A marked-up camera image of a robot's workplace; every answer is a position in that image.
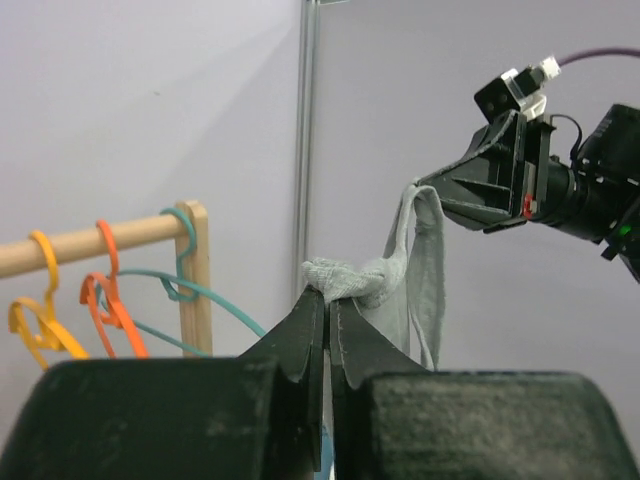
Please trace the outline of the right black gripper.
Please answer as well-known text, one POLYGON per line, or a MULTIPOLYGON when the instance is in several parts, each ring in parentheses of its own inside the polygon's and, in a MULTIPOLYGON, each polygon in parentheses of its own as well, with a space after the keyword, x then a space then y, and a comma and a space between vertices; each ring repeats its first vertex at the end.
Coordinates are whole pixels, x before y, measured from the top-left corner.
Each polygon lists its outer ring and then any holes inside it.
POLYGON ((492 233, 537 215, 546 196, 551 116, 509 110, 476 131, 460 160, 421 178, 444 215, 471 231, 492 233))

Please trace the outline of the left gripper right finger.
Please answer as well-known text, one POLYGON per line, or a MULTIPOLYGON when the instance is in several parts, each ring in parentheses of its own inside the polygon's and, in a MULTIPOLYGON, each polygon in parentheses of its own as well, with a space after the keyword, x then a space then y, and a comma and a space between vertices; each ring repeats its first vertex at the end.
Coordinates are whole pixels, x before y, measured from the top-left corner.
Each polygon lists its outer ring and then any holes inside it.
POLYGON ((328 347, 335 472, 339 479, 402 479, 406 393, 428 371, 396 348, 352 300, 330 304, 328 347))

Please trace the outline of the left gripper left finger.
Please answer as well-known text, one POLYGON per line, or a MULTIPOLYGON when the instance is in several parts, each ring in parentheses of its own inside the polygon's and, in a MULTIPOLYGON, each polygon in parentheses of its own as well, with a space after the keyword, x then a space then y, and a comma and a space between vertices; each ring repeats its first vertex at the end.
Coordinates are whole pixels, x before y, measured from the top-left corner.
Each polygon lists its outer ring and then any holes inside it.
POLYGON ((325 307, 304 289, 290 313, 240 359, 254 375, 261 472, 315 472, 322 453, 325 307))

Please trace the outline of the grey tank top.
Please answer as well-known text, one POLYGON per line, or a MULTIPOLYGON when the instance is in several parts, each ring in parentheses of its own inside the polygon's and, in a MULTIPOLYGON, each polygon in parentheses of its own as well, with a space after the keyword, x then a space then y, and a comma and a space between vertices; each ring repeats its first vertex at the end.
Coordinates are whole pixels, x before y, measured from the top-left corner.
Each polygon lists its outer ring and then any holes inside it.
POLYGON ((302 273, 327 303, 352 299, 359 313, 402 353, 410 353, 410 331, 420 364, 439 364, 446 308, 444 214, 434 187, 412 183, 403 191, 384 253, 361 268, 313 258, 302 273))

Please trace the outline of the yellow plastic hanger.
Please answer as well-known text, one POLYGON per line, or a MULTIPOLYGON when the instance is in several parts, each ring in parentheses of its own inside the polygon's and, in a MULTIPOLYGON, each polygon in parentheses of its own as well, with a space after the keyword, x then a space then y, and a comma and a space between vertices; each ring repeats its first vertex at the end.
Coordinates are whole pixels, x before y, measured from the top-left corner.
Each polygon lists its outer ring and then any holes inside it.
POLYGON ((38 244, 44 254, 49 282, 42 303, 29 297, 18 297, 10 304, 9 332, 20 337, 26 349, 43 370, 49 368, 42 354, 45 350, 66 352, 73 360, 86 360, 89 358, 89 353, 56 315, 54 294, 59 288, 59 266, 53 246, 41 231, 32 231, 29 238, 38 244))

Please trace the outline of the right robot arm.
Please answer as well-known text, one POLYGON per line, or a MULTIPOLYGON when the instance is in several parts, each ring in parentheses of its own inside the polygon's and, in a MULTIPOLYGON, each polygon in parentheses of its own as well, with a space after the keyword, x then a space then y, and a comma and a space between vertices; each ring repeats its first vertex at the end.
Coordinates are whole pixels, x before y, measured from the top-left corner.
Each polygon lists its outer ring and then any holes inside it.
POLYGON ((553 118, 510 110, 478 130, 463 157, 420 179, 446 217, 486 234, 527 222, 606 245, 639 275, 639 112, 614 104, 569 163, 551 152, 553 118))

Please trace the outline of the teal plastic hanger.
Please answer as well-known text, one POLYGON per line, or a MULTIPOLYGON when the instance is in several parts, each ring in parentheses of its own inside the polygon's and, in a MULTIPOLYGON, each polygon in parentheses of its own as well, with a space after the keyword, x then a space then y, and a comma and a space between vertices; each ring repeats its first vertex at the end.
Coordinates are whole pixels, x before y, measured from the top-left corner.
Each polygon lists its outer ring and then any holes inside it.
POLYGON ((175 240, 176 259, 173 274, 142 268, 120 270, 119 277, 145 277, 158 280, 169 300, 179 305, 181 338, 135 320, 142 332, 173 345, 186 356, 213 354, 211 305, 216 304, 261 338, 266 330, 242 309, 210 288, 208 213, 197 201, 180 202, 160 212, 185 228, 186 235, 175 240))

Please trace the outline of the orange plastic hanger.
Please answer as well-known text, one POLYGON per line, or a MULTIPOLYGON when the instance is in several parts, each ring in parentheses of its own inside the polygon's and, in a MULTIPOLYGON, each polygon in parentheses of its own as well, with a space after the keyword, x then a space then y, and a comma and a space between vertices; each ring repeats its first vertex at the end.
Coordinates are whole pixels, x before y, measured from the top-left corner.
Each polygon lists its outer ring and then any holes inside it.
POLYGON ((88 308, 102 345, 109 357, 115 358, 116 353, 106 333, 106 325, 114 326, 125 332, 135 357, 148 358, 149 352, 146 345, 120 299, 117 281, 117 274, 120 268, 115 237, 106 221, 97 220, 96 227, 100 231, 107 248, 110 260, 110 274, 106 276, 101 272, 89 273, 81 285, 79 302, 88 308))

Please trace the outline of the wooden clothes rack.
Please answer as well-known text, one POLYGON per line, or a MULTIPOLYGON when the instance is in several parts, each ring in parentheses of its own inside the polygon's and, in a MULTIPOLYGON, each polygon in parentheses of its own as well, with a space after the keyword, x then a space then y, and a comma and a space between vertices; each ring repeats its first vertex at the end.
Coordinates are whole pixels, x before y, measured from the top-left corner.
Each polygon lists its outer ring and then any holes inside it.
POLYGON ((156 216, 111 224, 109 238, 97 226, 49 238, 59 265, 155 244, 175 242, 182 342, 203 354, 213 353, 210 301, 198 287, 210 288, 209 217, 200 202, 179 202, 156 216))

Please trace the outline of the aluminium corner post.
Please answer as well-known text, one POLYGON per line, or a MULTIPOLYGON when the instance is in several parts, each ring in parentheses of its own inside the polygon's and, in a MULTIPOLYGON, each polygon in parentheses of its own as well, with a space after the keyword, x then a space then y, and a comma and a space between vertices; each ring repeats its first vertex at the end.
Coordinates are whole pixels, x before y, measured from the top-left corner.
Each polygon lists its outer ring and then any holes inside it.
POLYGON ((300 265, 306 259, 309 244, 311 150, 314 128, 315 57, 319 8, 319 1, 301 2, 292 249, 292 289, 294 293, 297 293, 304 286, 300 265))

